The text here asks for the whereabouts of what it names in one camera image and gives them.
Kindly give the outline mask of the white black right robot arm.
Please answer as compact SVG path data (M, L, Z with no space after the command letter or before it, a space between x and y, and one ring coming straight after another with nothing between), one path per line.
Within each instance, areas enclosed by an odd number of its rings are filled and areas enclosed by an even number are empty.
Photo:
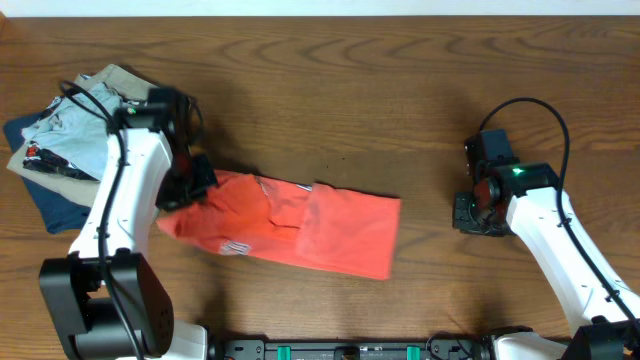
M484 338L477 359L636 359L639 297L609 265L577 219L547 163L523 164L503 130L464 143L469 192L454 198L452 225L462 233L515 235L552 287L572 338L545 339L513 327Z

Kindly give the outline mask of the red orange t-shirt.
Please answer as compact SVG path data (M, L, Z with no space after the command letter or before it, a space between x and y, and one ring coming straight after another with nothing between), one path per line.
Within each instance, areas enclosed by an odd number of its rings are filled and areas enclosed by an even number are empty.
M390 277L400 199L231 171L216 176L203 201L159 218L158 228L217 255Z

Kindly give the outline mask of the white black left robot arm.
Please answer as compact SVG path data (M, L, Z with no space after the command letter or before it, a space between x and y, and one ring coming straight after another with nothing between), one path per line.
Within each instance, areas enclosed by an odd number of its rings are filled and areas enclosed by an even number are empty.
M214 350L201 325L175 319L170 296L145 258L161 211L206 197L217 180L192 145L196 101L155 87L140 105L108 111L79 85L61 90L103 120L108 155L93 206L67 256L41 266L39 287L69 359L198 359Z

